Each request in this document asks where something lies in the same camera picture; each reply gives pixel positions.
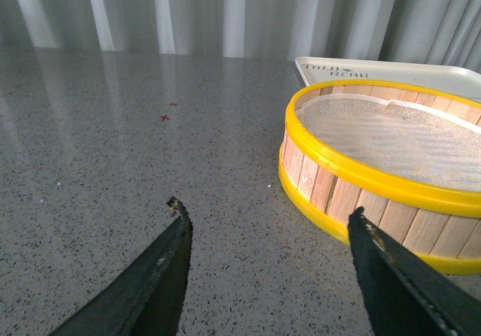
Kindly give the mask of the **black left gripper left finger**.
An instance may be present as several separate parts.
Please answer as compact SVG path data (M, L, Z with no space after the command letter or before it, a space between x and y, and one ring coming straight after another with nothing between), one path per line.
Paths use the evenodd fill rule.
M175 220L106 289L52 335L175 335L188 283L192 223L183 203Z

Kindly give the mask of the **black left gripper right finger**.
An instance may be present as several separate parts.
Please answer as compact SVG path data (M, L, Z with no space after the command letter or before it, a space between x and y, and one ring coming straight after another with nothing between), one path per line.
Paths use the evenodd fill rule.
M478 335L480 302L374 225L349 215L358 284L376 335Z

